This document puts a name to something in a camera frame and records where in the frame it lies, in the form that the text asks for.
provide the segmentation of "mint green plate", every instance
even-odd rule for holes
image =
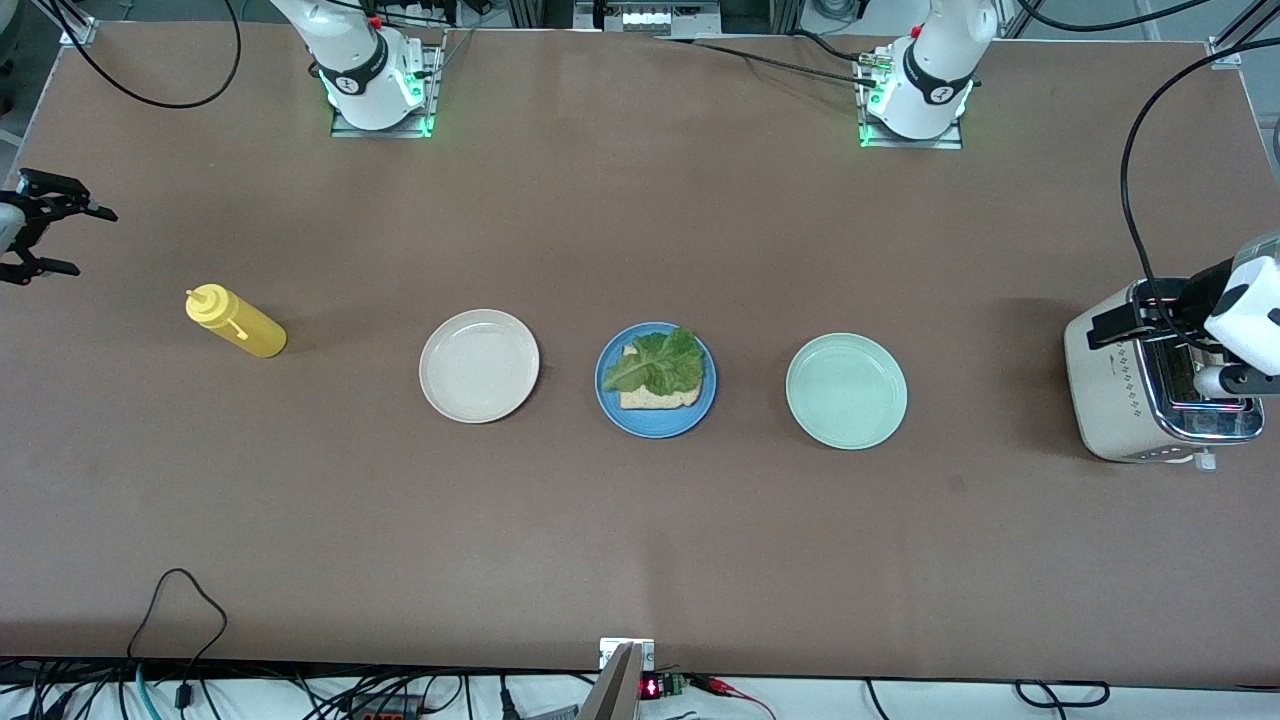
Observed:
[[[893,434],[906,415],[906,378],[887,350],[854,333],[805,343],[787,369],[787,405],[818,442],[864,450]]]

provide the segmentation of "plate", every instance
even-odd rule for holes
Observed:
[[[852,333],[809,341],[787,369],[787,406],[806,433],[840,450],[888,439],[906,415],[906,378],[887,350]]]
[[[417,377],[440,415],[492,423],[529,397],[538,368],[538,342],[524,323],[500,310],[467,310],[431,333]]]
[[[636,336],[669,333],[678,327],[672,323],[631,325],[604,346],[604,352],[600,352],[600,359],[595,363],[595,397],[600,401],[600,407],[614,425],[634,436],[660,439],[686,433],[707,416],[712,402],[716,401],[716,363],[712,361],[712,351],[707,348],[703,338],[698,338],[698,345],[703,348],[703,391],[691,406],[675,410],[623,410],[617,391],[600,389],[600,384],[604,383],[604,370],[622,357],[623,346],[631,345]]]

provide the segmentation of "blue plate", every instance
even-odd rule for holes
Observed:
[[[604,383],[604,370],[613,366],[622,357],[622,347],[631,345],[636,336],[650,333],[669,333],[678,328],[671,323],[640,323],[622,331],[609,345],[604,346],[600,359],[595,363],[595,397],[600,401],[604,414],[613,420],[613,424],[623,430],[644,438],[658,439],[676,437],[689,432],[712,409],[716,401],[716,363],[712,361],[712,351],[707,348],[703,338],[698,338],[698,345],[703,348],[703,391],[698,395],[698,401],[690,407],[675,410],[623,410],[618,404],[617,391],[600,389]]]

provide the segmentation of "bread slice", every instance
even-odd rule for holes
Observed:
[[[636,348],[630,345],[622,348],[623,355],[635,355]],[[698,387],[689,392],[677,392],[675,395],[654,395],[649,392],[649,388],[640,386],[634,392],[620,392],[618,404],[622,405],[623,410],[675,410],[677,407],[689,407],[694,402],[698,402],[698,396],[703,392],[703,383],[698,383]]]

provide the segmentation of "yellow bottle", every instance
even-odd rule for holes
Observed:
[[[187,316],[259,357],[284,350],[284,328],[220,284],[188,290]]]

